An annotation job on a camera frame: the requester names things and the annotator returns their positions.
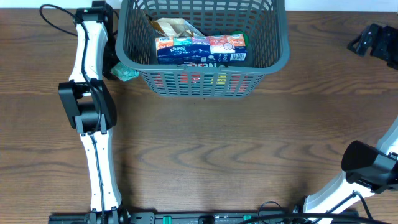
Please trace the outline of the green lid jar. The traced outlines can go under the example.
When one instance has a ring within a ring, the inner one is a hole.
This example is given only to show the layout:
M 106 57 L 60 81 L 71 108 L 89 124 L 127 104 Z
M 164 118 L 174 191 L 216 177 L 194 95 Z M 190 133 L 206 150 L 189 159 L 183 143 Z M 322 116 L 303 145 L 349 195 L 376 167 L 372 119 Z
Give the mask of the green lid jar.
M 249 37 L 248 37 L 248 35 L 247 35 L 245 32 L 240 31 L 240 30 L 237 30 L 237 31 L 232 32 L 231 34 L 232 34 L 232 35 L 241 34 L 241 35 L 243 36 L 244 41 L 245 41 L 245 45 L 248 46 L 248 44 L 249 44 Z

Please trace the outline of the Kleenex tissue multipack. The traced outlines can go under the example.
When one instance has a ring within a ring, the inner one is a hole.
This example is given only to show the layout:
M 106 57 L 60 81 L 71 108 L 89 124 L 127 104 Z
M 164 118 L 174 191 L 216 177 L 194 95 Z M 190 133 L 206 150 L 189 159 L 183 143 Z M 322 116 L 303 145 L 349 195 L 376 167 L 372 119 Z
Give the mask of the Kleenex tissue multipack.
M 159 37 L 155 40 L 159 64 L 243 62 L 248 53 L 241 34 L 203 37 Z

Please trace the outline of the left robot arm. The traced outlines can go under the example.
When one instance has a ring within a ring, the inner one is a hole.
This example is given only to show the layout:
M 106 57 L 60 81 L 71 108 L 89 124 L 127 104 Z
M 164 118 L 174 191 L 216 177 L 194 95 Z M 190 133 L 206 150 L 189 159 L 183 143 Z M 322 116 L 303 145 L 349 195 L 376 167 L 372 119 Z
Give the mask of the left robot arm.
M 75 65 L 69 81 L 60 83 L 58 94 L 67 118 L 80 135 L 91 185 L 90 212 L 85 223 L 125 223 L 112 153 L 116 105 L 104 79 L 119 62 L 113 34 L 113 8 L 105 1 L 93 1 L 73 15 L 78 36 Z

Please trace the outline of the beige paper pouch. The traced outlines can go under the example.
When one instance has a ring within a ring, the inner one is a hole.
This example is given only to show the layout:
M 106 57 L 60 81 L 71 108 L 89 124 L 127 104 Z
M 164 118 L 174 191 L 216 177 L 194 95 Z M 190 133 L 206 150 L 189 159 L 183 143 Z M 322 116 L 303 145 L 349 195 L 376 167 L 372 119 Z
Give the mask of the beige paper pouch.
M 161 18 L 149 21 L 155 32 L 161 37 L 203 37 L 203 34 L 182 18 Z

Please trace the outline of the teal packet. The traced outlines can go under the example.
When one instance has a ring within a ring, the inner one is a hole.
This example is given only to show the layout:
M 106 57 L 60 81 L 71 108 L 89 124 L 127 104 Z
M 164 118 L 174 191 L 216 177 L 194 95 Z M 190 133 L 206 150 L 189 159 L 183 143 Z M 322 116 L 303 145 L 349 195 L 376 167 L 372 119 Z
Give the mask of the teal packet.
M 139 77 L 139 72 L 119 62 L 112 69 L 111 73 L 119 80 L 126 82 Z

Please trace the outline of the green Nescafe coffee bag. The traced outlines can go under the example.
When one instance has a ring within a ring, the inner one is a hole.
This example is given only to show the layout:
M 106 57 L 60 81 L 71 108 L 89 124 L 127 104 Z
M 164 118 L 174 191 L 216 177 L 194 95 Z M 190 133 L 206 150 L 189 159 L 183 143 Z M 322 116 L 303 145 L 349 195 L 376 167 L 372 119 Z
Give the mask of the green Nescafe coffee bag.
M 222 64 L 220 64 L 220 63 L 211 63 L 211 62 L 208 62 L 208 63 L 185 63 L 184 64 L 184 66 L 186 66 L 186 67 L 200 67 L 200 68 L 203 68 L 203 67 L 215 67 L 215 68 L 217 68 L 217 67 L 219 67 L 220 65 L 222 65 Z

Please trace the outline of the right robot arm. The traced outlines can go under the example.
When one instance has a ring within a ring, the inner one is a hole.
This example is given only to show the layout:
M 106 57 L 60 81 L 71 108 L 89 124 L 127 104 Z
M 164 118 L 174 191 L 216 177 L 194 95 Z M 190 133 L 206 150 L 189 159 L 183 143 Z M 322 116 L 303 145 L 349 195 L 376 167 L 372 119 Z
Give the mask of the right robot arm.
M 348 50 L 370 55 L 397 70 L 397 29 L 371 24 L 352 40 Z M 353 141 L 341 160 L 342 171 L 320 191 L 305 198 L 303 213 L 339 214 L 357 201 L 397 190 L 397 121 L 376 146 Z

